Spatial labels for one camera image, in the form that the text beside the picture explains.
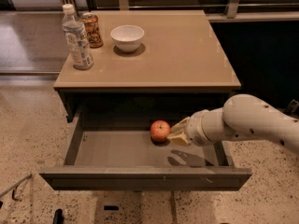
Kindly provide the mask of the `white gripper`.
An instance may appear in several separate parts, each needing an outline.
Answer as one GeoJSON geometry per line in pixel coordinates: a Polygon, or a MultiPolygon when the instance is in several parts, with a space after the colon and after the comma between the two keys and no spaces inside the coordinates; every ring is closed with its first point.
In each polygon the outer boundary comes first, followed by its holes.
{"type": "Polygon", "coordinates": [[[211,146],[212,142],[206,137],[202,125],[206,113],[207,110],[198,111],[181,120],[171,128],[171,133],[167,139],[175,145],[184,147],[188,147],[190,144],[198,147],[211,146]]]}

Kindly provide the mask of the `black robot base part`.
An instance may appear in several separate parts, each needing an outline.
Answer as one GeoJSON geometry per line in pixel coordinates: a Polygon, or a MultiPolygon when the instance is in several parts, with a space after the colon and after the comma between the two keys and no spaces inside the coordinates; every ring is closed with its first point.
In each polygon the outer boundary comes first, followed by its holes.
{"type": "Polygon", "coordinates": [[[64,216],[62,209],[57,209],[55,211],[52,224],[64,224],[64,216]]]}

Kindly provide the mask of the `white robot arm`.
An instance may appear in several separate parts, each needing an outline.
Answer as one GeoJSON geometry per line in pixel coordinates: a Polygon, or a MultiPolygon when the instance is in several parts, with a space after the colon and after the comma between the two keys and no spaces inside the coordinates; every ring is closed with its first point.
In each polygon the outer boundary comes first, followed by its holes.
{"type": "Polygon", "coordinates": [[[183,119],[171,128],[167,139],[185,147],[262,139],[299,154],[299,119],[255,96],[238,94],[221,108],[198,111],[183,119]]]}

